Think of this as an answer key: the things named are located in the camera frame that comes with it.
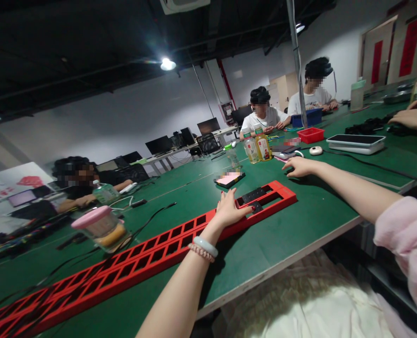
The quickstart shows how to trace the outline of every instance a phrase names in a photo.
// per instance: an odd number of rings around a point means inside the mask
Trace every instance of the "metal bowl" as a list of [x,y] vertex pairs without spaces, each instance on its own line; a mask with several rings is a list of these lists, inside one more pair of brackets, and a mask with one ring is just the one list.
[[412,96],[412,91],[406,90],[403,92],[397,92],[395,94],[390,94],[382,97],[385,104],[394,104],[409,101]]
[[414,87],[414,84],[402,84],[400,86],[398,86],[398,88],[396,89],[399,92],[404,92],[407,90],[412,90],[412,88]]

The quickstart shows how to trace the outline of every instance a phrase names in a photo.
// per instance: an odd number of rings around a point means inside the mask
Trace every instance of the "air conditioner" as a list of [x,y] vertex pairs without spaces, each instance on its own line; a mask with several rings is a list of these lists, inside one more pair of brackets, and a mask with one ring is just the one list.
[[165,15],[169,15],[210,5],[210,0],[160,0],[160,3]]

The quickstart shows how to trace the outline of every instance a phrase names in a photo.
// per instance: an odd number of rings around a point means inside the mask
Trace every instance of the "pink lid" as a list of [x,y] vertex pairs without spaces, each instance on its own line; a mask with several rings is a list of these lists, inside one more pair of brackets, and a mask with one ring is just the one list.
[[90,211],[88,214],[83,215],[79,219],[75,220],[71,227],[74,229],[85,229],[91,224],[96,223],[97,221],[101,220],[105,216],[109,215],[111,212],[111,208],[109,206],[102,206],[93,211]]

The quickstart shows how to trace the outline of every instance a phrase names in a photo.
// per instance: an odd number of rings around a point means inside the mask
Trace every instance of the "red rack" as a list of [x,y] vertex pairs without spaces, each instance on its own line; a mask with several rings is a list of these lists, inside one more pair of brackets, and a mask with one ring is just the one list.
[[[277,181],[262,189],[266,194],[262,192],[262,196],[250,202],[242,197],[237,199],[239,207],[255,205],[257,210],[226,228],[220,240],[249,228],[297,201],[296,195]],[[0,337],[6,337],[15,326],[20,326],[17,331],[19,334],[43,314],[49,313],[26,336],[36,335],[181,262],[189,250],[187,245],[204,230],[215,213],[215,209],[210,210],[113,256],[107,262],[84,269],[48,289],[0,309]],[[95,271],[97,273],[83,283]]]

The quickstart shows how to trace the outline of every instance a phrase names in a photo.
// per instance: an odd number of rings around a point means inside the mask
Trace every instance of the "blue box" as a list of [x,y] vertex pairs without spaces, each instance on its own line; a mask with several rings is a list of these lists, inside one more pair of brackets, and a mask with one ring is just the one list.
[[[306,111],[308,127],[321,123],[321,117],[323,116],[323,108],[309,109]],[[303,127],[302,117],[299,115],[292,115],[293,128]]]

